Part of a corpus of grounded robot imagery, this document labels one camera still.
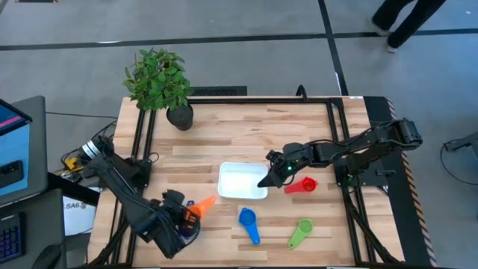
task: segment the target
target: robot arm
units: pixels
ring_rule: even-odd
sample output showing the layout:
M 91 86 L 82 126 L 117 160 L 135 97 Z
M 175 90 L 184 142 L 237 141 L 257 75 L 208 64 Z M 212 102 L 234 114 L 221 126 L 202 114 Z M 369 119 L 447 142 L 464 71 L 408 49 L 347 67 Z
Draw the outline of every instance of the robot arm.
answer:
M 286 178 L 295 175 L 302 168 L 328 167 L 344 156 L 348 173 L 355 176 L 396 148 L 416 149 L 422 142 L 415 124 L 403 119 L 379 124 L 338 143 L 330 140 L 289 143 L 284 146 L 283 153 L 271 150 L 267 154 L 266 159 L 270 161 L 269 173 L 258 183 L 258 187 L 280 188 Z
M 122 203 L 126 219 L 137 235 L 148 243 L 153 240 L 167 258 L 171 259 L 190 243 L 184 242 L 179 227 L 192 230 L 192 241 L 199 234 L 199 216 L 182 205 L 182 193 L 168 190 L 163 193 L 163 202 L 137 195 L 135 186 L 144 185 L 149 176 L 148 160 L 137 162 L 119 157 L 106 137 L 95 137 L 82 146 L 78 159 L 94 170 Z

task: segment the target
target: shoe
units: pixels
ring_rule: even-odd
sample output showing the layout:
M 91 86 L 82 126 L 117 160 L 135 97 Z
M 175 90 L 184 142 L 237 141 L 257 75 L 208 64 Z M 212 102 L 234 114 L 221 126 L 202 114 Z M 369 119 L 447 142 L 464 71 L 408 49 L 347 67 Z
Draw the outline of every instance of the shoe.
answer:
M 372 19 L 370 20 L 370 24 L 372 25 L 372 28 L 376 32 L 376 34 L 378 34 L 380 37 L 386 37 L 390 34 L 389 30 L 383 30 L 378 25 L 376 25 Z
M 390 47 L 389 45 L 387 45 L 387 52 L 389 52 L 389 53 L 395 53 L 395 52 L 397 52 L 397 48 L 392 48 L 392 47 Z

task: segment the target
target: black cable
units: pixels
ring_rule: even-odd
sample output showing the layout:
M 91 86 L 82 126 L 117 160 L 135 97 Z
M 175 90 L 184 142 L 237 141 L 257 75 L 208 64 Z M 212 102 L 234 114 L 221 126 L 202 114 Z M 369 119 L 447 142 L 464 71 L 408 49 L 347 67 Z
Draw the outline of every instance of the black cable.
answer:
M 149 159 L 149 161 L 151 161 L 151 163 L 154 164 L 156 161 L 159 160 L 159 154 L 157 152 L 151 152 L 151 153 L 149 153 L 149 156 L 151 156 L 151 155 L 156 155 L 157 156 L 157 158 L 154 161 L 151 161 L 151 159 Z
M 473 186 L 477 186 L 478 183 L 472 183 L 472 182 L 466 182 L 465 180 L 462 180 L 460 179 L 458 176 L 455 176 L 453 175 L 447 168 L 447 166 L 445 165 L 444 161 L 443 161 L 443 150 L 445 149 L 445 144 L 443 144 L 443 146 L 441 146 L 441 149 L 440 149 L 440 161 L 441 161 L 441 166 L 445 169 L 445 171 L 447 171 L 447 173 L 452 176 L 454 179 L 458 180 L 459 182 L 461 183 L 465 183 L 465 184 L 468 184 L 468 185 L 473 185 Z
M 52 115 L 62 115 L 62 116 L 96 117 L 96 118 L 103 118 L 103 119 L 118 119 L 117 117 L 103 116 L 103 115 L 72 114 L 72 113 L 60 113 L 60 112 L 51 112 L 51 111 L 47 111 L 46 113 L 47 114 L 52 114 Z
M 107 124 L 105 127 L 101 128 L 99 131 L 97 131 L 97 133 L 95 133 L 94 136 L 91 137 L 91 139 L 94 139 L 94 138 L 95 138 L 97 135 L 99 135 L 99 133 L 101 133 L 101 132 L 103 132 L 103 136 L 105 136 L 106 130 L 108 130 L 108 128 L 109 128 L 110 126 L 113 126 L 116 122 L 117 122 L 117 120 L 114 120 L 114 121 L 112 121 L 111 123 Z M 64 155 L 61 156 L 60 162 L 61 162 L 61 164 L 62 164 L 64 167 L 67 167 L 67 165 L 66 165 L 66 163 L 65 163 L 65 160 L 68 158 L 68 156 L 69 156 L 70 154 L 74 153 L 74 152 L 77 152 L 79 148 L 80 148 L 80 147 L 78 147 L 78 148 L 76 148 L 76 149 L 74 149 L 74 150 L 72 150 L 72 151 L 70 151 L 70 152 L 68 152 L 68 153 L 65 153 Z
M 360 177 L 357 176 L 357 186 L 355 186 L 353 190 L 349 192 L 349 194 L 353 194 L 354 192 L 356 192 L 359 187 L 360 187 Z
M 81 235 L 81 234 L 84 234 L 85 232 L 88 232 L 88 231 L 90 231 L 91 229 L 93 229 L 93 228 L 89 228 L 89 229 L 86 229 L 86 230 L 84 230 L 83 232 L 79 232 L 79 233 L 76 233 L 76 234 L 74 234 L 74 235 L 68 235 L 68 236 L 76 236 L 76 235 Z
M 292 175 L 292 179 L 291 179 L 289 182 L 287 182 L 287 183 L 282 183 L 282 185 L 284 185 L 284 186 L 289 186 L 290 184 L 292 184 L 292 182 L 294 182 L 295 177 L 296 177 L 296 174 L 293 174 L 293 175 Z
M 94 139 L 94 138 L 95 138 L 97 135 L 99 135 L 99 133 L 101 133 L 101 132 L 106 132 L 106 130 L 107 130 L 110 126 L 114 125 L 117 121 L 118 121 L 118 120 L 114 120 L 114 121 L 110 122 L 108 125 L 106 125 L 106 126 L 103 127 L 102 129 L 100 129 L 99 131 L 97 131 L 97 133 L 95 133 L 95 135 L 92 136 L 91 139 Z

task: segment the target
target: gray floor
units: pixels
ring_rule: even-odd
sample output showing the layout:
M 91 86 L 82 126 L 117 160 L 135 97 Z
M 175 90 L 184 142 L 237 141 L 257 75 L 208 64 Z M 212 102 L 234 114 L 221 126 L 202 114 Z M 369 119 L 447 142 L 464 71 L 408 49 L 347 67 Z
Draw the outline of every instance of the gray floor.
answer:
M 326 0 L 333 31 L 370 31 L 367 21 L 380 2 Z M 315 0 L 9 1 L 0 28 L 0 46 L 324 33 Z M 423 26 L 455 28 L 478 28 L 478 2 L 448 1 Z M 478 187 L 451 179 L 438 154 L 443 142 L 478 131 L 478 34 L 413 37 L 396 55 L 385 52 L 384 38 L 336 43 L 350 95 L 390 96 L 399 117 L 418 124 L 425 143 L 409 156 L 438 264 L 474 268 Z M 310 95 L 339 94 L 326 40 L 165 47 L 186 59 L 195 86 L 246 85 L 249 95 L 291 95 L 304 84 Z M 120 85 L 123 67 L 138 49 L 0 52 L 0 96 L 15 102 L 41 94 L 48 111 L 115 116 L 127 95 Z M 58 169 L 63 153 L 109 122 L 48 115 L 49 169 Z M 463 179 L 478 182 L 471 151 L 446 154 L 445 161 Z M 86 242 L 87 236 L 69 242 L 69 266 L 82 262 Z

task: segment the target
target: black cord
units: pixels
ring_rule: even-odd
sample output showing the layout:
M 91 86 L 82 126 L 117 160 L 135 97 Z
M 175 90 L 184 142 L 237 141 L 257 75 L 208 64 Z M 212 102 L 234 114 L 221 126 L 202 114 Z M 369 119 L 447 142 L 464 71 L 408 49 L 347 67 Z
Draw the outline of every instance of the black cord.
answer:
M 103 132 L 103 136 L 105 136 L 105 132 L 106 130 L 110 127 L 110 126 L 113 126 L 116 124 L 118 120 L 114 120 L 112 122 L 110 122 L 108 125 L 106 125 L 105 127 L 103 127 L 102 129 L 100 129 L 99 131 L 97 131 L 97 133 L 95 133 L 94 136 L 91 137 L 91 139 L 94 139 L 97 135 L 99 135 L 101 132 Z
M 447 168 L 447 166 L 445 165 L 444 161 L 443 161 L 443 150 L 445 149 L 445 144 L 443 144 L 443 146 L 441 146 L 441 149 L 440 149 L 440 161 L 441 161 L 441 166 L 443 166 L 443 168 L 445 169 L 445 171 L 447 171 L 447 173 L 452 176 L 454 179 L 458 180 L 459 182 L 461 183 L 465 183 L 465 184 L 468 184 L 468 185 L 473 185 L 473 186 L 477 186 L 478 183 L 472 183 L 472 182 L 466 182 L 465 180 L 462 180 L 460 179 L 458 176 L 455 176 L 453 175 Z
M 115 125 L 116 122 L 117 122 L 117 120 L 114 120 L 114 121 L 112 121 L 111 123 L 107 124 L 105 127 L 101 128 L 99 131 L 97 131 L 97 133 L 95 133 L 94 136 L 91 137 L 91 139 L 94 139 L 94 138 L 95 138 L 97 135 L 99 135 L 101 132 L 103 132 L 103 136 L 105 136 L 106 130 L 108 130 L 108 128 L 109 128 L 110 126 Z M 70 152 L 68 152 L 68 153 L 65 153 L 63 156 L 61 156 L 60 162 L 61 162 L 61 164 L 62 164 L 65 168 L 67 168 L 67 165 L 66 165 L 66 162 L 65 162 L 65 161 L 66 161 L 66 159 L 68 158 L 68 156 L 69 156 L 70 154 L 74 153 L 74 152 L 77 152 L 79 148 L 80 148 L 80 147 L 78 147 L 78 148 L 76 148 L 76 149 L 74 149 L 74 150 L 72 150 L 72 151 L 70 151 Z
M 296 174 L 293 174 L 292 179 L 288 183 L 282 183 L 282 185 L 289 186 L 290 184 L 292 184 L 292 182 L 294 182 L 295 177 L 296 177 Z
M 353 190 L 349 192 L 349 194 L 353 194 L 354 192 L 356 192 L 359 187 L 360 187 L 360 177 L 357 176 L 357 186 L 355 186 Z
M 340 143 L 337 143 L 337 142 L 334 142 L 333 140 L 330 140 L 330 139 L 316 139 L 316 140 L 312 140 L 312 141 L 309 141 L 307 143 L 305 143 L 305 145 L 308 145 L 308 144 L 311 144 L 311 143 L 317 143 L 317 142 L 330 142 L 330 143 L 333 143 L 335 145 L 340 145 Z
M 89 228 L 89 229 L 86 229 L 86 230 L 84 230 L 83 232 L 79 232 L 79 233 L 76 233 L 76 234 L 74 234 L 74 235 L 68 235 L 68 236 L 76 236 L 76 235 L 81 235 L 81 234 L 84 234 L 85 232 L 88 232 L 88 231 L 90 231 L 91 229 L 93 229 L 93 228 Z
M 159 160 L 159 154 L 158 154 L 157 152 L 151 152 L 151 153 L 149 153 L 149 156 L 151 156 L 151 155 L 156 155 L 156 156 L 157 156 L 157 158 L 156 158 L 154 161 L 151 161 L 151 159 L 149 159 L 149 161 L 150 161 L 152 164 L 154 164 L 156 161 Z
M 103 118 L 103 119 L 118 119 L 117 117 L 102 116 L 102 115 L 71 114 L 71 113 L 60 113 L 60 112 L 51 112 L 51 111 L 47 111 L 46 113 L 47 113 L 47 114 L 52 114 L 52 115 L 62 115 L 62 116 L 96 117 L 96 118 Z

